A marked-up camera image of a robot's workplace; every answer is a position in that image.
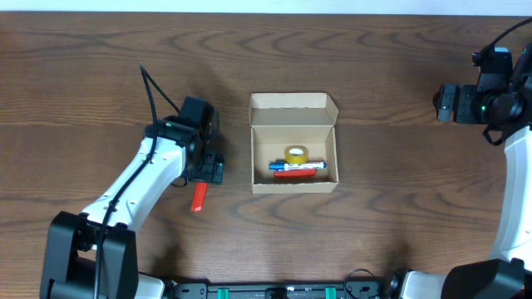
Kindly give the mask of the red utility knife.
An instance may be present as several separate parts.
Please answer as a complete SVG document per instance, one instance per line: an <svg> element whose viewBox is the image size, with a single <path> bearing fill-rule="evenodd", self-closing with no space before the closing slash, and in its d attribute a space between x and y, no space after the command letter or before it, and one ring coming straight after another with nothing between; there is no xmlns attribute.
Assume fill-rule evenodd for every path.
<svg viewBox="0 0 532 299"><path fill-rule="evenodd" d="M191 204L191 210L195 213L200 212L204 207L205 197L209 185L206 182L198 182L195 186L195 193Z"/></svg>

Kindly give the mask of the blue marker pen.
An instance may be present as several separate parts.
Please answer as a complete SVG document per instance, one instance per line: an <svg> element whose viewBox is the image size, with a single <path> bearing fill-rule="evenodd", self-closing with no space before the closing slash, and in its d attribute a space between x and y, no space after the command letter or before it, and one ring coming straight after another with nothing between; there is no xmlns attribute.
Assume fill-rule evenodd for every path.
<svg viewBox="0 0 532 299"><path fill-rule="evenodd" d="M300 164L291 164L287 161L274 162L268 165L270 170L274 171L289 171L300 169L326 169L328 164L326 162L305 162Z"/></svg>

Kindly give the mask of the yellow tape roll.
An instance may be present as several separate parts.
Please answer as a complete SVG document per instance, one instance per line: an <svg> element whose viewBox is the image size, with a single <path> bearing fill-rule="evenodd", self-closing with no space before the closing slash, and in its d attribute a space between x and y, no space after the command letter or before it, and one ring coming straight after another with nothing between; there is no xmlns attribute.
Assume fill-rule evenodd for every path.
<svg viewBox="0 0 532 299"><path fill-rule="evenodd" d="M308 162L308 149L300 145L292 145L285 149L284 158L289 164L303 164Z"/></svg>

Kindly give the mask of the brown cardboard box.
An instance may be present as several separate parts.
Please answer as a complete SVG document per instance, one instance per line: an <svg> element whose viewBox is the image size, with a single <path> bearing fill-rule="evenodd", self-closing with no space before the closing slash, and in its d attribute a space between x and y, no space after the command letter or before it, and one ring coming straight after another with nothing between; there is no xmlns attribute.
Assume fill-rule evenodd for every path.
<svg viewBox="0 0 532 299"><path fill-rule="evenodd" d="M331 193L339 184L335 124L338 108L326 93L253 93L249 100L251 188L254 194ZM280 178L269 166L301 146L312 177Z"/></svg>

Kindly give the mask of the red stapler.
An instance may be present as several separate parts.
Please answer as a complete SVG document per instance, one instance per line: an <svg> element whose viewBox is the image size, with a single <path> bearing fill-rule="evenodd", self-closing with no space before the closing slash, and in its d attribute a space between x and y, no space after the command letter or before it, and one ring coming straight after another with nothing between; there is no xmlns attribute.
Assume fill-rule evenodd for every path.
<svg viewBox="0 0 532 299"><path fill-rule="evenodd" d="M273 176L277 179L301 179L314 177L317 172L316 169L275 170Z"/></svg>

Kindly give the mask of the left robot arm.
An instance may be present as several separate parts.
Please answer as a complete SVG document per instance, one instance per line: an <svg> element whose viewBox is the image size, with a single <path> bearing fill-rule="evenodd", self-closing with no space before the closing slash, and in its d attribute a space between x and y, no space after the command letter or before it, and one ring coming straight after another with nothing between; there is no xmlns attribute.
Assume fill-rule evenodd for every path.
<svg viewBox="0 0 532 299"><path fill-rule="evenodd" d="M188 96L177 115L147 125L135 157L94 203L51 222L41 298L171 298L175 283L138 269L136 236L166 188L221 184L225 157L209 148L218 117Z"/></svg>

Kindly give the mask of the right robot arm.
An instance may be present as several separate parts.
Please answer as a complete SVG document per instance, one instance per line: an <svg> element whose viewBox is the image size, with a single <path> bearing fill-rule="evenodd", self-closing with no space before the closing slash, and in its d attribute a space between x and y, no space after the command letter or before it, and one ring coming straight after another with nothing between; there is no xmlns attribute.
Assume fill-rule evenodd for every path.
<svg viewBox="0 0 532 299"><path fill-rule="evenodd" d="M493 44L474 54L474 85L444 84L433 104L440 121L484 125L483 136L504 148L505 193L488 260L454 267L445 276L396 273L389 298L529 298L531 296L531 46L517 62Z"/></svg>

